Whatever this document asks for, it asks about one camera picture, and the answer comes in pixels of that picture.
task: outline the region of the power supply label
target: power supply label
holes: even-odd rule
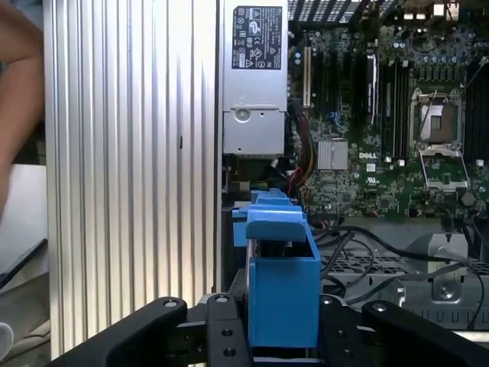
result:
[[[282,68],[282,7],[238,6],[232,26],[232,68]]]

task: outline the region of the aluminum side panel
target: aluminum side panel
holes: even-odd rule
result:
[[[217,10],[44,1],[53,358],[219,283]]]

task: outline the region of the blue plastic bracket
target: blue plastic bracket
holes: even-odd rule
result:
[[[307,255],[301,257],[250,257],[250,345],[316,347],[321,258],[301,208],[279,190],[253,191],[252,204],[237,209],[233,218],[239,219],[235,224],[245,225],[238,239],[244,245],[252,240],[262,248],[280,242],[306,246],[302,252]]]

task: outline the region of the cpu socket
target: cpu socket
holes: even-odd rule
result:
[[[469,187],[468,172],[461,153],[462,127],[461,96],[458,89],[453,89],[449,94],[438,91],[423,93],[420,88],[414,90],[410,110],[410,147],[421,160],[428,189],[455,191],[459,187]],[[451,165],[456,160],[461,165],[464,177],[455,181],[430,177],[426,167],[432,160],[450,161]]]
[[[451,145],[462,142],[462,107],[458,89],[447,93],[423,93],[414,90],[410,111],[410,146],[414,150],[429,145]]]

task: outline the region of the circuit board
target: circuit board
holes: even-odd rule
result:
[[[440,216],[440,208],[443,208],[442,211],[448,210],[454,217],[467,217],[471,211],[485,210],[489,200],[487,165],[481,164],[481,160],[476,164],[473,157],[462,156],[467,108],[465,85],[470,82],[468,68],[484,62],[484,53],[473,48],[474,36],[470,29],[460,28],[438,47],[428,45],[420,50],[410,40],[400,39],[394,27],[382,27],[377,46],[378,110],[371,121],[365,121],[356,112],[359,104],[355,97],[358,94],[357,80],[362,75],[361,71],[355,70],[355,65],[364,56],[362,35],[334,29],[305,32],[303,36],[303,45],[309,47],[313,58],[311,102],[304,112],[309,120],[313,144],[320,151],[319,160],[334,163],[331,155],[321,158],[324,149],[320,145],[328,149],[334,144],[348,146],[344,167],[317,167],[302,187],[301,197],[307,213],[434,217]],[[303,52],[292,49],[290,98],[303,97],[303,62]],[[394,70],[395,75],[389,76],[390,70]],[[391,83],[404,85],[398,88]],[[445,101],[455,96],[457,102],[453,105],[453,113],[457,115],[457,125],[452,130],[460,128],[461,131],[460,156],[447,158],[435,154],[424,159],[420,156],[416,139],[410,138],[413,131],[417,133],[424,125],[419,117],[422,112],[417,112],[417,122],[413,117],[416,114],[413,100],[417,92],[433,98],[446,96]],[[396,119],[402,119],[403,126],[394,121]],[[393,134],[389,124],[394,124],[394,129],[405,129],[400,141],[389,136]],[[299,135],[292,131],[290,140],[298,160],[301,152]],[[450,190],[434,190],[431,184]]]

